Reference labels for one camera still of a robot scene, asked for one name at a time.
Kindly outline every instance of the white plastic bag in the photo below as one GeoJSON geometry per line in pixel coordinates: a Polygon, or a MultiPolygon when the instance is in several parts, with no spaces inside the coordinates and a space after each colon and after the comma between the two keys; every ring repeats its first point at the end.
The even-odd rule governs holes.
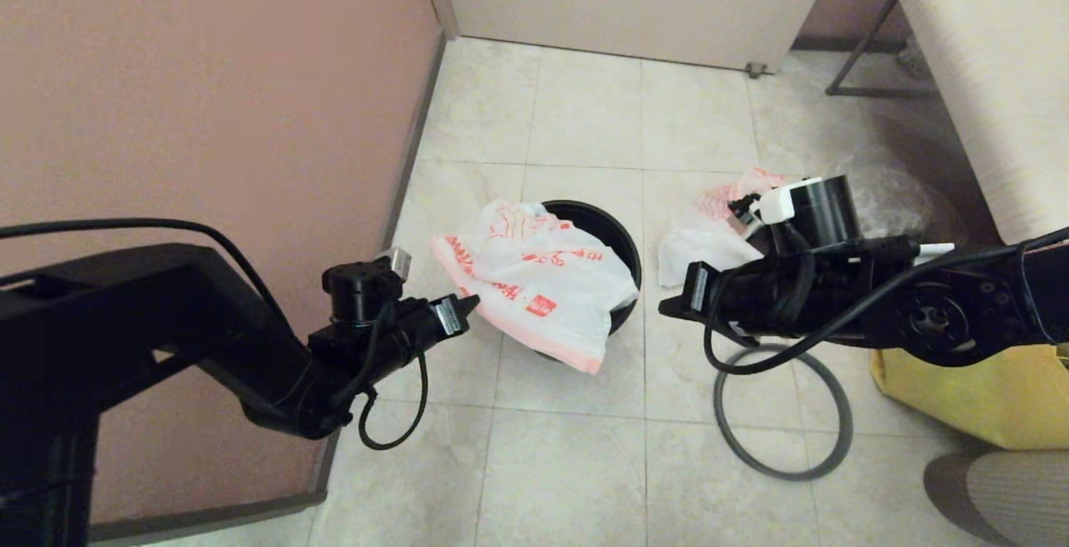
{"type": "Polygon", "coordinates": [[[657,249],[657,281],[665,288],[683,284],[692,262],[707,262],[715,269],[732,269],[763,256],[731,226],[730,202],[749,193],[764,193],[786,183],[786,177],[753,168],[729,185],[717,186],[696,198],[676,217],[657,249]]]}
{"type": "Polygon", "coordinates": [[[491,202],[431,247],[460,292],[479,296],[482,317],[586,373],[604,360],[609,312],[638,297],[609,247],[538,202],[491,202]]]}

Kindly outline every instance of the metal bench leg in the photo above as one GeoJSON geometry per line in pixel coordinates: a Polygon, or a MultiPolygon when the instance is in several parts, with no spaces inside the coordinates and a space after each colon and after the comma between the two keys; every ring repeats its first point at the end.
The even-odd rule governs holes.
{"type": "Polygon", "coordinates": [[[898,4],[898,0],[887,0],[883,3],[883,9],[880,10],[880,15],[877,18],[876,25],[872,26],[870,30],[865,34],[864,37],[857,42],[854,51],[850,52],[850,59],[847,63],[842,65],[839,71],[839,75],[832,79],[831,85],[828,85],[824,93],[827,95],[854,95],[854,97],[934,97],[939,94],[938,90],[899,90],[899,88],[843,88],[842,80],[847,78],[848,73],[857,63],[862,53],[866,51],[868,45],[876,37],[880,27],[883,22],[890,17],[890,11],[895,10],[895,5],[898,4]]]}

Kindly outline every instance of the yellow bag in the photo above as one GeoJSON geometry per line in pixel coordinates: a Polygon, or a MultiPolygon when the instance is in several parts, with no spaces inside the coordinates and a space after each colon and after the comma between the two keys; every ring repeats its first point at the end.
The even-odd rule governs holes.
{"type": "Polygon", "coordinates": [[[1069,449],[1069,371],[1056,346],[1013,346],[967,368],[872,351],[884,394],[1004,449],[1069,449]]]}

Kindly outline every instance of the tile floor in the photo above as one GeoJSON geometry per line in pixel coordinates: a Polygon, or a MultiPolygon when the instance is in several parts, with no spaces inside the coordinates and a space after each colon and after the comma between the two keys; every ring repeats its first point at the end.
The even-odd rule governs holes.
{"type": "MultiPolygon", "coordinates": [[[[985,207],[941,103],[825,97],[842,59],[793,52],[779,75],[750,80],[452,42],[397,231],[397,246],[414,255],[407,291],[453,291],[428,238],[494,198],[573,198],[617,216],[641,246],[640,307],[610,338],[595,377],[474,318],[470,333],[429,354],[431,405],[407,443],[378,453],[343,434],[330,497],[316,511],[172,547],[981,545],[944,520],[921,485],[925,464],[970,441],[883,397],[866,353],[814,351],[843,384],[857,434],[839,470],[785,483],[741,464],[713,424],[700,328],[656,314],[672,293],[656,285],[657,239],[672,213],[756,163],[802,175],[859,159],[867,167],[851,177],[857,171],[876,183],[854,183],[859,200],[879,196],[889,177],[881,173],[897,170],[890,178],[941,187],[928,202],[945,202],[941,215],[958,217],[946,232],[974,241],[993,235],[988,216],[960,219],[985,207]],[[872,152],[879,156],[866,159],[872,152]]],[[[889,57],[867,57],[856,73],[903,82],[889,57]]],[[[729,418],[765,462],[802,468],[830,451],[831,396],[807,369],[784,365],[728,387],[729,418]]],[[[385,439],[410,420],[418,375],[408,369],[378,388],[370,429],[385,439]]]]}

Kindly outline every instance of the wall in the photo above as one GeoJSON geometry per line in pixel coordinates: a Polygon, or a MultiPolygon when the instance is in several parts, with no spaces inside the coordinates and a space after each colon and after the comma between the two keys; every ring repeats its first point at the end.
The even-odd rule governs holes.
{"type": "MultiPolygon", "coordinates": [[[[799,37],[861,37],[876,21],[885,0],[817,0],[799,37]]],[[[896,7],[879,37],[903,41],[909,33],[905,15],[896,7]]]]}
{"type": "MultiPolygon", "coordinates": [[[[437,38],[430,0],[0,0],[0,223],[214,224],[309,333],[382,241],[437,38]]],[[[165,239],[201,243],[16,239],[0,274],[165,239]]],[[[105,415],[93,519],[303,493],[320,448],[187,371],[105,415]]]]}

